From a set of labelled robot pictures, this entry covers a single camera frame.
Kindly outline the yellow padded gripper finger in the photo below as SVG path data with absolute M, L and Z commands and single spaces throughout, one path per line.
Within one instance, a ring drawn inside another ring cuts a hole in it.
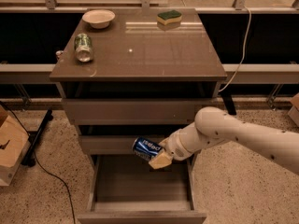
M 162 151 L 149 161 L 149 165 L 157 170 L 169 166 L 172 163 L 172 156 Z
M 167 145 L 167 142 L 168 142 L 168 138 L 165 138 L 164 140 L 162 140 L 162 141 L 159 143 L 159 146 L 165 148 L 165 146 Z

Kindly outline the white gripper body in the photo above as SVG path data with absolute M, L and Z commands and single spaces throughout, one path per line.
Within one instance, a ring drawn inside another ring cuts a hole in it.
M 165 151 L 176 161 L 183 161 L 209 144 L 209 138 L 192 123 L 170 134 Z

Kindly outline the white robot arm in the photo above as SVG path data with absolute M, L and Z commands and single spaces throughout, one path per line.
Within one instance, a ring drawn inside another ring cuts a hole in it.
M 299 134 L 244 122 L 216 107 L 204 107 L 194 122 L 165 138 L 162 150 L 149 161 L 153 169 L 173 160 L 183 161 L 194 153 L 229 141 L 262 155 L 283 168 L 299 174 Z

